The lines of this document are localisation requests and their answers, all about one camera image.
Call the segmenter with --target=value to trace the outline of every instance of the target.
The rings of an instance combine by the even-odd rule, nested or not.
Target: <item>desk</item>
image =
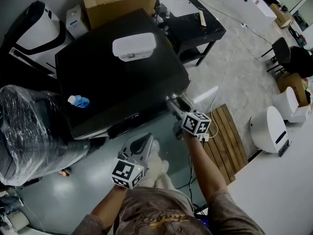
[[[115,39],[148,32],[156,40],[151,57],[123,62],[113,55]],[[56,68],[68,125],[76,139],[105,133],[114,138],[135,128],[159,114],[157,108],[166,97],[181,94],[190,82],[173,48],[143,9],[78,38],[57,53]],[[88,98],[90,105],[83,109],[70,105],[71,95]]]
[[[175,17],[170,12],[170,18],[166,18],[167,8],[164,4],[156,8],[156,12],[164,21],[159,27],[164,29],[180,60],[185,64],[199,59],[196,64],[198,66],[226,30],[198,0],[189,1],[203,11],[206,27],[201,26],[199,13]],[[208,45],[205,51],[200,53],[197,46],[204,44]]]

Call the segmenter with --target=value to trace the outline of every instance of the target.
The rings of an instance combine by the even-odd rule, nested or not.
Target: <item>cable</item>
[[[193,103],[188,99],[188,97],[186,96],[185,93],[183,93],[184,97],[187,99],[187,101],[190,103],[190,105],[192,106],[192,108],[195,108]]]
[[[256,60],[258,60],[259,62],[261,62],[255,55],[253,55],[253,53],[251,52],[251,50],[249,50],[249,48],[245,45],[245,43],[244,43],[242,40],[240,40],[240,42],[246,47],[246,49],[250,52],[250,54],[251,54]]]
[[[153,17],[154,17],[154,19],[156,20],[156,21],[155,21],[155,24],[157,24],[157,23],[160,24],[159,21],[158,21],[158,19],[157,19],[157,12],[155,12],[155,14],[153,15]]]
[[[188,163],[189,163],[189,168],[190,168],[190,178],[189,178],[188,187],[189,187],[190,201],[192,203],[191,179],[192,179],[192,175],[194,172],[194,165],[192,164],[192,161],[189,161],[189,158],[191,160],[190,154],[188,155]]]
[[[44,226],[43,226],[43,224],[40,222],[39,218],[32,212],[32,210],[27,206],[27,204],[25,204],[25,202],[24,202],[24,205],[25,205],[25,206],[27,207],[27,209],[29,209],[29,211],[35,216],[35,218],[38,220],[38,222],[39,222],[41,228],[43,229],[44,233],[46,233],[46,232],[45,232],[45,229],[44,229]]]
[[[226,73],[227,73],[227,71],[228,71],[230,62],[231,62],[231,60],[232,60],[232,58],[233,58],[233,56],[234,56],[234,52],[235,52],[235,50],[236,50],[236,48],[237,48],[238,42],[242,39],[242,37],[243,37],[245,34],[246,34],[246,27],[245,27],[245,32],[244,32],[244,34],[242,34],[241,37],[238,39],[238,41],[237,41],[237,43],[236,43],[236,45],[235,45],[235,48],[234,48],[234,49],[230,49],[231,57],[230,57],[230,59],[229,59],[229,61],[228,61],[227,68],[226,68],[226,70],[225,70],[225,72],[224,72],[224,76],[223,76],[222,82],[220,83],[219,88],[218,88],[218,90],[217,90],[217,92],[216,92],[216,95],[215,95],[215,97],[214,97],[214,99],[213,99],[213,101],[212,101],[210,112],[211,112],[212,120],[213,120],[213,122],[214,122],[215,125],[216,125],[217,131],[216,131],[216,134],[213,135],[212,137],[209,137],[209,139],[212,139],[212,138],[216,137],[216,135],[217,135],[218,132],[219,132],[219,127],[218,127],[218,125],[216,124],[215,119],[214,119],[213,114],[212,114],[212,109],[213,109],[214,101],[215,101],[215,99],[216,99],[216,97],[217,97],[217,95],[218,95],[218,93],[219,93],[219,91],[220,91],[220,86],[221,86],[222,83],[224,82],[224,79],[225,79],[225,77],[226,77]]]
[[[262,38],[262,39],[264,39],[266,42],[268,42],[270,45],[273,45],[270,41],[268,41],[268,40],[266,40],[264,37],[262,37],[262,36],[260,36],[259,34],[257,34],[257,33],[255,33],[252,29],[250,29],[248,26],[247,26],[247,28],[249,29],[249,30],[251,30],[255,35],[257,35],[257,36],[259,36],[260,38]]]
[[[244,24],[242,21],[240,21],[240,20],[238,20],[238,19],[236,19],[236,18],[234,18],[234,17],[231,17],[230,15],[228,15],[228,14],[222,12],[222,11],[219,11],[218,9],[212,7],[211,5],[208,5],[206,2],[204,2],[204,1],[202,1],[202,0],[200,0],[200,1],[203,2],[205,5],[209,6],[210,8],[212,8],[212,9],[214,9],[214,10],[216,10],[216,11],[222,13],[222,14],[224,14],[225,16],[228,16],[228,17],[232,18],[233,20],[236,20],[236,21],[240,22],[241,24]]]
[[[194,178],[193,181],[191,181],[190,184],[192,184],[193,182],[195,182],[196,179],[197,179],[197,178]],[[184,188],[185,186],[188,186],[188,184],[185,184],[185,185],[183,185],[183,186],[181,186],[181,187],[178,187],[178,188],[176,188],[176,189],[179,190],[179,189],[181,189],[181,188]]]
[[[232,16],[230,16],[230,15],[228,15],[228,14],[226,14],[226,13],[224,13],[224,12],[222,12],[222,11],[220,11],[220,10],[214,8],[214,7],[212,7],[211,5],[208,5],[206,2],[204,2],[204,1],[202,1],[202,0],[199,0],[199,1],[203,2],[206,6],[209,6],[210,8],[212,8],[212,9],[214,9],[214,10],[216,10],[216,11],[222,13],[223,15],[228,16],[228,17],[232,18],[233,20],[236,20],[236,21],[240,22],[241,24],[244,24],[242,21],[240,21],[240,20],[238,20],[238,19],[236,19],[236,18],[234,18],[234,17],[232,17]],[[255,35],[259,36],[260,38],[262,38],[263,40],[265,40],[266,42],[268,42],[270,45],[272,45],[272,43],[271,43],[270,41],[266,40],[264,37],[260,36],[260,35],[257,34],[256,32],[254,32],[254,31],[253,31],[252,29],[250,29],[248,26],[247,26],[247,28],[248,28],[249,30],[251,30]]]
[[[196,205],[196,204],[192,204],[193,206],[197,207],[197,209],[199,210],[199,212],[202,214],[202,215],[205,215],[204,212],[201,210],[201,208]]]

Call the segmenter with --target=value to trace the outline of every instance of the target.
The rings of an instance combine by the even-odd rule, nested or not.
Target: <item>wooden board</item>
[[[229,179],[228,173],[226,171],[226,168],[224,166],[224,163],[223,163],[223,160],[221,158],[221,155],[219,153],[219,150],[218,150],[218,148],[215,145],[214,140],[213,139],[209,139],[208,144],[209,144],[209,147],[210,147],[210,149],[212,151],[214,159],[216,161],[217,167],[219,168],[221,174],[223,175],[223,177],[224,177],[224,179],[226,181],[226,184],[229,185],[230,184],[230,179]]]
[[[217,112],[218,112],[218,114],[219,114],[219,116],[220,116],[220,118],[221,118],[221,120],[223,122],[224,128],[225,128],[225,130],[227,132],[227,135],[229,137],[229,140],[231,142],[233,150],[234,150],[234,152],[236,154],[236,157],[237,157],[237,160],[238,160],[238,163],[239,163],[239,167],[240,167],[240,169],[242,169],[242,168],[245,167],[245,163],[244,163],[244,160],[243,160],[243,158],[241,156],[241,153],[240,153],[237,141],[235,139],[235,136],[233,134],[233,131],[230,128],[230,125],[229,125],[229,123],[227,121],[227,118],[226,118],[226,116],[224,114],[223,109],[221,107],[219,107],[219,108],[217,108]]]
[[[237,173],[238,171],[241,170],[237,156],[235,154],[235,151],[233,149],[233,146],[231,145],[231,141],[229,139],[229,136],[226,132],[226,129],[223,125],[223,122],[220,118],[220,115],[218,114],[217,110],[212,111],[212,115],[213,118],[217,124],[217,126],[219,127],[219,132],[222,135],[222,138],[225,142],[226,148],[227,148],[227,153],[228,153],[228,157],[230,157],[230,160],[232,161],[232,165],[233,165],[233,170],[235,171],[235,173]]]
[[[213,135],[215,135],[214,133],[217,132],[217,128],[214,124],[211,124],[210,132]],[[213,138],[213,140],[215,142],[216,147],[218,148],[218,150],[220,152],[220,155],[221,155],[221,158],[224,162],[224,166],[225,166],[226,171],[228,173],[229,179],[231,182],[234,182],[236,179],[235,173],[234,173],[233,167],[232,167],[231,162],[230,162],[231,160],[229,159],[229,156],[228,156],[227,148],[226,148],[226,146],[224,146],[224,142],[222,141],[223,137],[222,137],[221,133],[218,132],[217,135]]]
[[[226,118],[227,118],[227,121],[228,121],[228,123],[229,123],[229,125],[230,125],[230,127],[231,127],[231,130],[233,131],[233,134],[234,134],[234,136],[235,136],[235,139],[236,139],[236,142],[237,142],[237,144],[238,144],[238,147],[239,147],[241,156],[242,156],[242,158],[243,158],[243,160],[244,160],[244,163],[245,163],[245,165],[247,165],[247,164],[248,164],[248,158],[247,158],[247,156],[246,156],[246,152],[245,152],[243,143],[242,143],[242,141],[241,141],[240,135],[239,135],[239,133],[238,133],[238,131],[237,131],[235,122],[234,122],[234,120],[233,120],[233,118],[232,118],[232,116],[231,116],[231,114],[230,114],[230,112],[229,112],[229,110],[228,110],[226,104],[223,104],[223,105],[222,105],[222,109],[223,109],[224,114],[225,114],[225,116],[226,116]]]
[[[213,163],[217,166],[217,163],[216,163],[215,158],[213,156],[213,153],[212,153],[212,151],[211,151],[211,149],[209,147],[209,144],[207,142],[205,142],[203,147],[204,147],[204,150],[205,150],[206,154],[213,161]]]

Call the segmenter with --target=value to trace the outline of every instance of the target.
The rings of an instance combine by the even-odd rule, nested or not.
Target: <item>black shelf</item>
[[[201,57],[203,57],[203,54],[198,50],[197,47],[194,47],[194,48],[183,51],[180,54],[179,59],[181,60],[183,64],[186,64],[196,59],[199,59]]]

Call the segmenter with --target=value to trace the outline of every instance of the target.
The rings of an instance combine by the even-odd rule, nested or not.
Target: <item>white machine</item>
[[[0,50],[56,78],[55,54],[70,42],[64,23],[36,1],[12,24]]]
[[[274,107],[279,111],[283,120],[288,120],[290,123],[305,122],[312,112],[310,105],[299,107],[291,87],[287,87],[283,93],[276,95],[273,101]]]
[[[89,31],[81,6],[77,5],[67,11],[66,25],[67,30],[75,39]]]
[[[268,27],[277,18],[263,0],[225,1],[240,13],[242,22],[255,30]]]
[[[289,147],[284,120],[278,110],[269,106],[250,120],[250,132],[256,147],[281,157]]]

